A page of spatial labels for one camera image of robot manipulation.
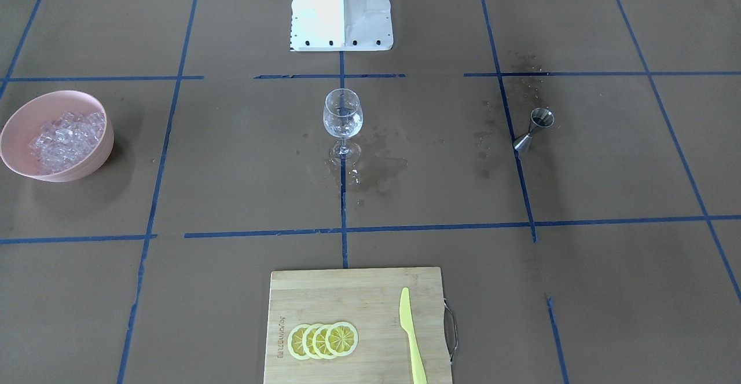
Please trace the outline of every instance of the bamboo cutting board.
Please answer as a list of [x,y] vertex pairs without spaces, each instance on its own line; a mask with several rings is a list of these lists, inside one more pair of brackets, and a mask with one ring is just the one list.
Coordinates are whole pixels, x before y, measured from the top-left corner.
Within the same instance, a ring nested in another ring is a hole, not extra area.
[[[267,313],[265,384],[412,384],[399,298],[409,287],[414,329],[429,384],[452,384],[439,268],[273,271]],[[347,357],[297,360],[288,334],[302,323],[349,321],[358,345]]]

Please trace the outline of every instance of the glass base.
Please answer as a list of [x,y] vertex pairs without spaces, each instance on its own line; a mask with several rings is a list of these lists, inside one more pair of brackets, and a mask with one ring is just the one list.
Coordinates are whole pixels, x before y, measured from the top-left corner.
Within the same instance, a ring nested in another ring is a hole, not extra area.
[[340,165],[342,159],[344,159],[345,165],[352,165],[358,162],[360,159],[360,145],[345,141],[344,150],[342,150],[342,141],[337,141],[336,144],[329,150],[329,158],[336,165]]

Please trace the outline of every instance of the plastic knife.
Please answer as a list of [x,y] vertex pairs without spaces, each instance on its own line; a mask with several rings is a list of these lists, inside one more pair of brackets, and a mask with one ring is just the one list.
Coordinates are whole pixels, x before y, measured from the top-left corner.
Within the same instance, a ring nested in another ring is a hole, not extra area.
[[427,376],[424,374],[424,366],[421,363],[419,347],[416,344],[412,308],[409,303],[409,289],[407,287],[402,289],[402,298],[399,300],[399,325],[402,326],[409,337],[409,357],[412,364],[412,379],[414,384],[427,384]]

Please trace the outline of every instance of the jigger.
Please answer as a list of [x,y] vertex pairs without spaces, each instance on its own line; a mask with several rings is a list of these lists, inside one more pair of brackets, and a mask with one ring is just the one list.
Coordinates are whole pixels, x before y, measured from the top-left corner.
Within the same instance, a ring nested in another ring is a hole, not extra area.
[[530,126],[527,128],[527,133],[519,138],[515,139],[512,143],[512,147],[518,152],[526,152],[530,148],[530,142],[533,140],[533,135],[544,130],[548,126],[553,125],[553,112],[545,107],[538,107],[530,112]]

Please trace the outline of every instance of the water spill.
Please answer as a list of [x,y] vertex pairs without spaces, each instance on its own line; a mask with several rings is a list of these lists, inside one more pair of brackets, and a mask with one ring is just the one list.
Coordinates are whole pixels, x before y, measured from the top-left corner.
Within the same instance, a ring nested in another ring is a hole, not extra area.
[[[375,192],[378,197],[386,197],[394,179],[408,165],[404,158],[391,157],[386,147],[386,136],[374,133],[370,138],[353,138],[362,152],[354,164],[345,167],[345,189],[347,192]],[[341,183],[339,165],[327,160],[327,166],[337,185]],[[358,201],[362,207],[365,202]]]
[[505,120],[505,112],[498,108],[492,108],[490,101],[482,101],[479,114],[481,116],[480,124],[482,126],[475,131],[474,146],[476,147],[472,170],[474,174],[483,179],[491,178],[491,173],[498,165],[498,160],[492,154],[489,154],[491,146],[500,142],[500,139],[509,138],[509,130]]
[[[543,65],[537,61],[537,56],[516,54],[516,60],[511,64],[512,70],[528,70],[532,72],[542,72]],[[507,82],[507,90],[517,93],[512,96],[509,104],[510,112],[513,117],[529,115],[530,110],[537,107],[547,107],[545,96],[542,92],[543,80],[535,76],[511,79]],[[516,127],[516,131],[522,131],[523,128]]]

